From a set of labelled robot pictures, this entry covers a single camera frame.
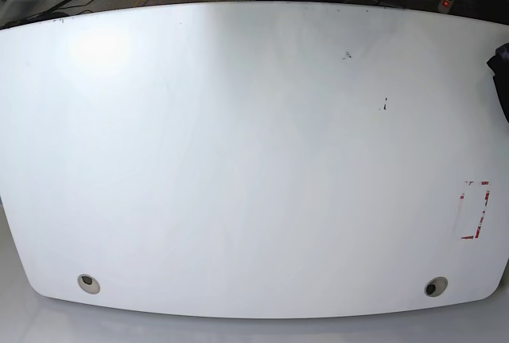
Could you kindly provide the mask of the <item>black graphic T-shirt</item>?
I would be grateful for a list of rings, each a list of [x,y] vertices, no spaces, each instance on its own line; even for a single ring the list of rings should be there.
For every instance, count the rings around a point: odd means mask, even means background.
[[[509,122],[509,44],[498,47],[487,65],[493,72],[499,103],[505,119]]]

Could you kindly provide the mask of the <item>red tape rectangle marking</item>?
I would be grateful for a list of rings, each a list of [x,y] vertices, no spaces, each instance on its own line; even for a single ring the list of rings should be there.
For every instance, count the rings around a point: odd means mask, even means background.
[[[461,240],[474,240],[480,235],[484,222],[491,183],[489,181],[466,181],[460,196],[457,235]]]

